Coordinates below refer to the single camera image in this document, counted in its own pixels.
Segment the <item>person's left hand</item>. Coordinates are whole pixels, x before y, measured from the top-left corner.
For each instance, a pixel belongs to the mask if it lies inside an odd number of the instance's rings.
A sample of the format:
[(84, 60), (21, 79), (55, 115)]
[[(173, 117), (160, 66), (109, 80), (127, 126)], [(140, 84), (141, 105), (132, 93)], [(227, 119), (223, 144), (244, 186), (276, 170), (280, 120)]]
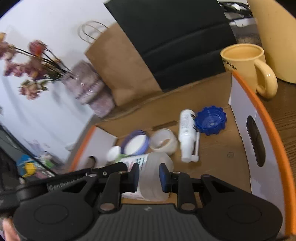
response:
[(6, 241), (20, 241), (20, 237), (16, 233), (13, 220), (11, 218), (3, 219), (3, 232)]

